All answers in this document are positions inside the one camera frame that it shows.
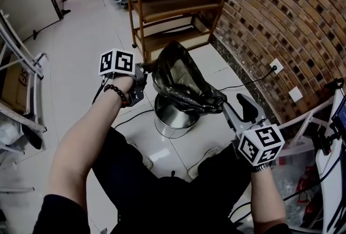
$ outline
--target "wall socket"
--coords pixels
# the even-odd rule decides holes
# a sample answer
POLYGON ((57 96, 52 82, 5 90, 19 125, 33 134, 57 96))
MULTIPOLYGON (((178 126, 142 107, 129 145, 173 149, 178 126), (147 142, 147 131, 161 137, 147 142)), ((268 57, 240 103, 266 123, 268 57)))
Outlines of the wall socket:
POLYGON ((281 72, 283 70, 283 65, 280 63, 280 61, 275 58, 273 62, 270 63, 270 66, 276 66, 276 70, 275 73, 278 74, 279 72, 281 72))

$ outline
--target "white shoe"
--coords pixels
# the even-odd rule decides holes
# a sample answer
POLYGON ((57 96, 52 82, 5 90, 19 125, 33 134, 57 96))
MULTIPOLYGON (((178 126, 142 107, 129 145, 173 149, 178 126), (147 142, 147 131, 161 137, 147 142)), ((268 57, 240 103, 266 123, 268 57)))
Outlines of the white shoe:
POLYGON ((201 160, 199 160, 198 163, 193 165, 191 168, 188 169, 188 176, 194 180, 198 176, 198 166, 207 158, 212 157, 214 155, 219 154, 222 151, 222 148, 220 146, 214 146, 213 148, 209 149, 201 160))
MULTIPOLYGON (((139 150, 139 148, 137 147, 137 145, 135 144, 134 141, 132 141, 128 137, 125 137, 125 139, 126 139, 126 142, 129 145, 133 146, 136 150, 138 150, 141 153, 141 151, 139 150)), ((152 169, 152 167, 154 166, 153 162, 147 156, 145 156, 144 154, 141 153, 141 155, 143 157, 142 162, 143 162, 144 166, 146 166, 147 169, 150 171, 152 169)))

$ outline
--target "hand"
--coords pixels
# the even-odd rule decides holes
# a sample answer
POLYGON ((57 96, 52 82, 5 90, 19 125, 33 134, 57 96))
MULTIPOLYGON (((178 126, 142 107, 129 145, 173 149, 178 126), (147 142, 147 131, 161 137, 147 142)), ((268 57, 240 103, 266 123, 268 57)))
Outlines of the hand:
POLYGON ((122 90, 122 92, 126 95, 126 97, 128 96, 127 94, 132 88, 133 83, 134 83, 134 79, 130 76, 117 77, 113 79, 113 82, 112 82, 114 86, 117 86, 120 90, 122 90))

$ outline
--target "white tile floor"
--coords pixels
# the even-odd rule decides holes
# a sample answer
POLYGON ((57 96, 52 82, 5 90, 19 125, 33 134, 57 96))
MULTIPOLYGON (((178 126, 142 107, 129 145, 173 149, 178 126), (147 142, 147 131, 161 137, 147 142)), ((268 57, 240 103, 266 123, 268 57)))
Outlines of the white tile floor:
MULTIPOLYGON (((98 76, 99 55, 111 48, 120 48, 136 53, 136 61, 142 61, 138 49, 131 47, 128 13, 112 0, 68 0, 65 9, 71 13, 65 19, 40 32, 37 39, 27 41, 34 53, 46 52, 49 63, 44 68, 42 80, 43 122, 48 131, 42 135, 41 151, 30 144, 25 146, 25 155, 2 155, 0 171, 1 186, 35 187, 34 192, 23 194, 1 194, 0 208, 4 211, 11 233, 31 233, 36 221, 50 163, 59 141, 91 105, 100 85, 98 76)), ((205 79, 215 88, 239 85, 241 81, 227 63, 211 46, 206 45, 190 52, 205 79)), ((238 92, 250 95, 246 88, 227 90, 228 101, 237 105, 238 92)), ((152 109, 156 92, 149 77, 145 88, 145 99, 132 108, 121 111, 114 126, 139 112, 152 109)), ((154 126, 154 113, 146 113, 118 129, 130 137, 154 162, 153 173, 159 177, 176 176, 190 180, 187 169, 194 165, 204 153, 215 145, 227 146, 234 138, 222 114, 202 117, 197 125, 179 139, 161 136, 154 126)), ((87 182, 89 223, 91 233, 109 231, 116 224, 117 210, 103 192, 95 175, 91 172, 87 182)))

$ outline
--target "black plastic bag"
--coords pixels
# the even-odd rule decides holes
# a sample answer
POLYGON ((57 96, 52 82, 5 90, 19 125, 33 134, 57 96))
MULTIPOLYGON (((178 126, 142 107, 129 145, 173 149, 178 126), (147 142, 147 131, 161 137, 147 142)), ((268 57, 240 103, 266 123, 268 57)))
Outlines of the black plastic bag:
POLYGON ((225 94, 205 81, 186 48, 170 42, 160 53, 152 72, 155 90, 178 110, 189 115, 221 113, 225 94))

